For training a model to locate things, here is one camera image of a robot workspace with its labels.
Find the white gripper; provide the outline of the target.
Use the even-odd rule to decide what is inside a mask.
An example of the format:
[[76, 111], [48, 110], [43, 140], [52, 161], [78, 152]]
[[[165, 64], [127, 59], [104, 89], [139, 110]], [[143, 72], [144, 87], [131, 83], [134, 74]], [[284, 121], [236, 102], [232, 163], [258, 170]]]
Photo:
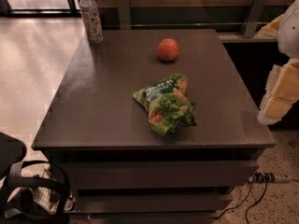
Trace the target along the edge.
[[257, 36], [278, 37], [278, 50], [292, 58], [283, 66], [275, 64], [266, 81], [257, 120], [263, 125], [273, 125], [299, 100], [299, 0], [283, 16], [262, 27]]

